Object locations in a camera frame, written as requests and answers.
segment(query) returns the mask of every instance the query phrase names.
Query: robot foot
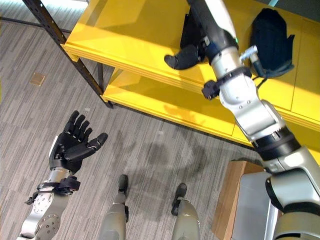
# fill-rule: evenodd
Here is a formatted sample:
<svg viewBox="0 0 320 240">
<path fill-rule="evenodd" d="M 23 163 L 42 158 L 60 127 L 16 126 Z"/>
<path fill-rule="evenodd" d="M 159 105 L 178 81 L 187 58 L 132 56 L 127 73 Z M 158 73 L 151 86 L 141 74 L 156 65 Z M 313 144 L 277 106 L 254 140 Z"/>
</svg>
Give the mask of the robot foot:
<svg viewBox="0 0 320 240">
<path fill-rule="evenodd" d="M 180 201 L 178 198 L 184 198 L 185 195 L 187 193 L 187 185 L 184 183 L 180 183 L 179 186 L 177 187 L 176 191 L 175 191 L 175 196 L 174 196 L 174 200 L 172 202 L 172 209 L 171 209 L 171 214 L 173 216 L 178 216 L 178 208 L 179 208 L 179 204 Z"/>
</svg>

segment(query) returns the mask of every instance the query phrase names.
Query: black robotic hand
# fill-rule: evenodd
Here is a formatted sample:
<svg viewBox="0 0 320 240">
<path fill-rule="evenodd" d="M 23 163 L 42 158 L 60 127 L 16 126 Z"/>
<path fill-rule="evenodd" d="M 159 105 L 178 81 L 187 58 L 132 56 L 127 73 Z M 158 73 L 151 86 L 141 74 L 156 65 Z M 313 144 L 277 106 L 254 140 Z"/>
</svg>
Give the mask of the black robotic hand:
<svg viewBox="0 0 320 240">
<path fill-rule="evenodd" d="M 75 174 L 81 168 L 82 160 L 98 151 L 107 140 L 108 135 L 103 132 L 88 142 L 92 129 L 86 130 L 89 122 L 84 121 L 84 115 L 78 115 L 79 112 L 74 111 L 59 134 L 49 157 L 50 170 L 62 167 Z"/>
</svg>

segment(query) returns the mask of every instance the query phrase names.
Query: black bracket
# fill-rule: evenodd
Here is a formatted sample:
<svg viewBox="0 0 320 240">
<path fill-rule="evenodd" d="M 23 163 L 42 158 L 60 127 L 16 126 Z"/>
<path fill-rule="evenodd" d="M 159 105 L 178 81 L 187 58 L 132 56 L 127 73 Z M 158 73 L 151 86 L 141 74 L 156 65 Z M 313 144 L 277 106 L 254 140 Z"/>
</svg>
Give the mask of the black bracket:
<svg viewBox="0 0 320 240">
<path fill-rule="evenodd" d="M 78 191 L 80 187 L 80 182 L 77 181 L 77 177 L 68 176 L 67 178 L 63 178 L 60 182 L 44 182 L 39 184 L 36 189 L 37 191 L 32 194 L 31 197 L 24 203 L 27 205 L 31 205 L 35 202 L 35 199 L 39 194 L 64 194 L 64 195 L 72 195 L 75 191 Z M 48 191 L 41 191 L 44 188 L 53 188 Z"/>
<path fill-rule="evenodd" d="M 215 97 L 217 97 L 220 93 L 220 86 L 222 86 L 224 83 L 229 81 L 230 79 L 240 75 L 244 74 L 251 78 L 252 74 L 249 68 L 243 66 L 236 68 L 235 70 L 229 72 L 224 77 L 219 78 L 217 81 L 207 81 L 203 85 L 202 93 L 206 99 L 212 100 Z"/>
<path fill-rule="evenodd" d="M 44 4 L 41 0 L 23 0 L 24 4 L 29 8 L 29 10 L 33 13 L 35 18 L 39 21 L 39 23 L 45 28 L 50 37 L 54 40 L 57 46 L 61 49 L 61 51 L 65 54 L 65 56 L 69 59 L 69 61 L 74 65 L 77 71 L 81 74 L 84 80 L 90 85 L 90 87 L 94 90 L 94 92 L 100 97 L 100 99 L 104 102 L 104 104 L 108 108 L 113 108 L 113 105 L 110 101 L 105 102 L 101 95 L 103 92 L 103 87 L 101 88 L 94 77 L 91 75 L 89 70 L 86 68 L 85 64 L 79 59 L 77 62 L 73 61 L 65 50 L 61 47 L 60 44 L 65 44 L 67 39 L 59 29 L 56 22 L 53 20 Z"/>
</svg>

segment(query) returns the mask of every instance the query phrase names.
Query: black metal frame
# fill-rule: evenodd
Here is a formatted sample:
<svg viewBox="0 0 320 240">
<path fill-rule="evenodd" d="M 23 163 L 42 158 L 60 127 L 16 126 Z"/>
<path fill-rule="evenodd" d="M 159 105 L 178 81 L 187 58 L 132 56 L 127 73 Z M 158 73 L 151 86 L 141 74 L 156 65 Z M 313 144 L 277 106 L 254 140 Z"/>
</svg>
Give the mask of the black metal frame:
<svg viewBox="0 0 320 240">
<path fill-rule="evenodd" d="M 85 64 L 79 59 L 77 62 L 72 61 L 72 59 L 68 56 L 65 50 L 61 47 L 60 44 L 65 44 L 67 39 L 53 20 L 44 4 L 41 0 L 23 0 L 24 4 L 29 8 L 35 18 L 39 21 L 39 23 L 45 28 L 50 37 L 54 40 L 54 42 L 58 45 L 58 47 L 63 51 L 65 56 L 69 59 L 69 61 L 74 65 L 77 71 L 81 74 L 84 80 L 90 85 L 90 87 L 94 90 L 94 92 L 99 96 L 99 98 L 105 103 L 108 108 L 113 109 L 113 104 L 108 101 L 105 102 L 101 95 L 104 93 L 104 83 L 103 83 L 103 68 L 102 63 L 98 63 L 98 74 L 99 74 L 99 84 L 96 82 L 94 77 L 91 75 L 89 70 L 86 68 Z"/>
</svg>

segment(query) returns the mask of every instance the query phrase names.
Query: robot forearm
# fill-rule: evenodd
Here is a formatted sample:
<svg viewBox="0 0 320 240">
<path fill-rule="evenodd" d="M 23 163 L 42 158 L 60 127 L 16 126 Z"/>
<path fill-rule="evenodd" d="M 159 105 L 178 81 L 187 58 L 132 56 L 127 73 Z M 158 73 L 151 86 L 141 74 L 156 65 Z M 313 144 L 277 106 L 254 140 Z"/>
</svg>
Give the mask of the robot forearm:
<svg viewBox="0 0 320 240">
<path fill-rule="evenodd" d="M 32 199 L 34 202 L 31 213 L 23 222 L 17 240 L 50 240 L 55 236 L 69 198 L 67 192 L 58 191 L 56 183 L 70 179 L 71 174 L 70 170 L 57 167 L 51 171 L 49 179 L 39 185 L 38 192 L 35 193 L 37 196 Z"/>
</svg>

